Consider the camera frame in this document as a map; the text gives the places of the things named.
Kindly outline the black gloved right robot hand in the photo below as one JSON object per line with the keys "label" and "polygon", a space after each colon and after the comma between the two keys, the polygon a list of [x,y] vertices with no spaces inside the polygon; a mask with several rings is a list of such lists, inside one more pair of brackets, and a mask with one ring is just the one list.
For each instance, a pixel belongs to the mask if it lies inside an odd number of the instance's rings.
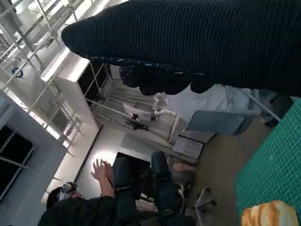
{"label": "black gloved right robot hand", "polygon": [[214,84],[301,95],[298,0],[129,0],[65,27],[76,55],[125,67],[145,95]]}

